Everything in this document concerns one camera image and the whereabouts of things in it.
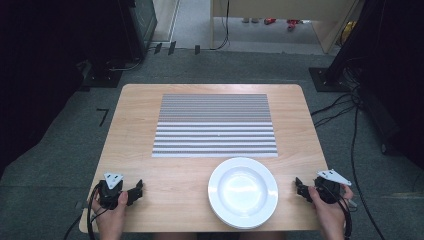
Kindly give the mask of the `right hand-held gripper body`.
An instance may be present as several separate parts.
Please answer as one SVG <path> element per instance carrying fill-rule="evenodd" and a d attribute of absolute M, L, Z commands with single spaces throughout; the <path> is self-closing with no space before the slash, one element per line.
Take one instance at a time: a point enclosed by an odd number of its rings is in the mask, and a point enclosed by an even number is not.
<path fill-rule="evenodd" d="M 320 198 L 327 204 L 334 204 L 340 200 L 341 186 L 351 186 L 352 182 L 334 169 L 330 169 L 318 171 L 314 184 Z"/>

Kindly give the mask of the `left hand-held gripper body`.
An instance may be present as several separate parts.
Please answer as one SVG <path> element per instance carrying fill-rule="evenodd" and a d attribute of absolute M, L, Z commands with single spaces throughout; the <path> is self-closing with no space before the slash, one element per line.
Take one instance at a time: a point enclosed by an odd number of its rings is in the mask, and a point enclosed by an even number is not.
<path fill-rule="evenodd" d="M 99 182 L 100 205 L 107 210 L 114 210 L 118 206 L 118 199 L 122 192 L 123 175 L 106 172 L 104 179 Z"/>

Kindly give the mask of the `person's right hand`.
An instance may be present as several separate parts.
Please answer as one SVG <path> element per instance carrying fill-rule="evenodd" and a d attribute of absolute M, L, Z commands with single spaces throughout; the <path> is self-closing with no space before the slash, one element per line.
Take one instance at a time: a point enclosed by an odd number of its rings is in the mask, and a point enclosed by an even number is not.
<path fill-rule="evenodd" d="M 312 186 L 309 187 L 309 193 L 321 226 L 322 236 L 344 236 L 345 214 L 340 205 L 325 203 Z"/>

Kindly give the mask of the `person's left hand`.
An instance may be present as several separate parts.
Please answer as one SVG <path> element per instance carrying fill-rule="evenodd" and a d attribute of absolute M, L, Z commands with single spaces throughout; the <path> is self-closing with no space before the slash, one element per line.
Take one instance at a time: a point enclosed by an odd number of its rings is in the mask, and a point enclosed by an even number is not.
<path fill-rule="evenodd" d="M 99 237 L 104 235 L 121 235 L 125 225 L 125 212 L 127 207 L 127 192 L 122 192 L 118 199 L 118 206 L 114 210 L 107 210 L 101 207 L 98 202 L 98 193 L 95 193 L 92 202 L 92 209 L 95 213 L 102 213 L 95 221 L 99 231 Z"/>

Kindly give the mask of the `white plate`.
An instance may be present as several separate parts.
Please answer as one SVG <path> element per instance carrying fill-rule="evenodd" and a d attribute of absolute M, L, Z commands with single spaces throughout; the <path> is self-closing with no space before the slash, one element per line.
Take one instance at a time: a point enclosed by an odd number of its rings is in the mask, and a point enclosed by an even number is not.
<path fill-rule="evenodd" d="M 254 229 L 273 215 L 279 191 L 272 173 L 259 161 L 235 157 L 220 163 L 208 182 L 208 199 L 217 217 L 236 229 Z"/>

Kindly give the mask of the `grey striped placemat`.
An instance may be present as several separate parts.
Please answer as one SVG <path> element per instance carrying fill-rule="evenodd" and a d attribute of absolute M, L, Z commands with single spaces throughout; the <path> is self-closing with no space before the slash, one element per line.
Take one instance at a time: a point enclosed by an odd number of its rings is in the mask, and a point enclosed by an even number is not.
<path fill-rule="evenodd" d="M 165 94 L 154 157 L 276 157 L 265 94 Z"/>

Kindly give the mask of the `black metal stand base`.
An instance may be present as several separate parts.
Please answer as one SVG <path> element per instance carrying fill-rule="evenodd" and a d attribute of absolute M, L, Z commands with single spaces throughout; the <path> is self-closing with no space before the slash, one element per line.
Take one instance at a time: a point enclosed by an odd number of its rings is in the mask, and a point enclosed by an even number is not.
<path fill-rule="evenodd" d="M 83 76 L 80 91 L 88 92 L 91 88 L 116 88 L 122 76 L 121 71 L 105 70 L 96 73 L 88 60 L 79 63 L 77 68 Z"/>
<path fill-rule="evenodd" d="M 310 67 L 308 69 L 317 92 L 349 92 L 345 77 L 330 68 Z"/>

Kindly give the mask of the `yellow object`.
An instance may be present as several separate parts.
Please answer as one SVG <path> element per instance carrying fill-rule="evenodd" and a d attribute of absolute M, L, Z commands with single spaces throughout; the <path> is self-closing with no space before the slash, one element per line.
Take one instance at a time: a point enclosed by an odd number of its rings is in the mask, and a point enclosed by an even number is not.
<path fill-rule="evenodd" d="M 350 36 L 351 32 L 353 31 L 355 25 L 356 25 L 355 21 L 349 21 L 346 24 L 346 26 L 344 27 L 344 29 L 343 29 L 343 31 L 340 35 L 340 40 L 339 40 L 340 45 L 343 45 L 346 42 L 346 40 Z"/>

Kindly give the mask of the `dark glass cabinet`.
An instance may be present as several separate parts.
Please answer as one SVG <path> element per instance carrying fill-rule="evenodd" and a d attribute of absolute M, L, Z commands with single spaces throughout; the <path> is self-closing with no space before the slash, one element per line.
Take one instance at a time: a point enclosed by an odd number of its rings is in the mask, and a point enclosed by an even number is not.
<path fill-rule="evenodd" d="M 119 0 L 132 61 L 143 59 L 157 25 L 153 0 Z"/>

